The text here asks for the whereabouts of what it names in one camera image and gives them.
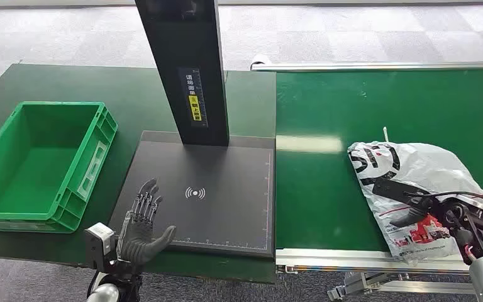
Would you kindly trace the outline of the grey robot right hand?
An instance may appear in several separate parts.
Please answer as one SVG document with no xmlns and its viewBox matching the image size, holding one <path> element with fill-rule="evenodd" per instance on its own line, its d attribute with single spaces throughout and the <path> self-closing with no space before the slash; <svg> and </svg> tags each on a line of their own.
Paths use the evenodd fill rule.
<svg viewBox="0 0 483 302">
<path fill-rule="evenodd" d="M 410 197 L 406 204 L 409 205 L 408 212 L 404 216 L 391 220 L 392 226 L 402 228 L 422 221 L 428 216 L 433 206 L 433 199 Z"/>
</svg>

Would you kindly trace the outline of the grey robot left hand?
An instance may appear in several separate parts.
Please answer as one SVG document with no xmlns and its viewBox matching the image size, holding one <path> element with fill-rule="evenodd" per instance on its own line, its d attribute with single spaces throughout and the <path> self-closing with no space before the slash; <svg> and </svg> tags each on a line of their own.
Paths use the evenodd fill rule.
<svg viewBox="0 0 483 302">
<path fill-rule="evenodd" d="M 116 248 L 119 260 L 143 266 L 173 241 L 175 225 L 168 226 L 159 238 L 153 238 L 154 219 L 163 200 L 157 192 L 157 180 L 148 180 L 126 212 Z"/>
</svg>

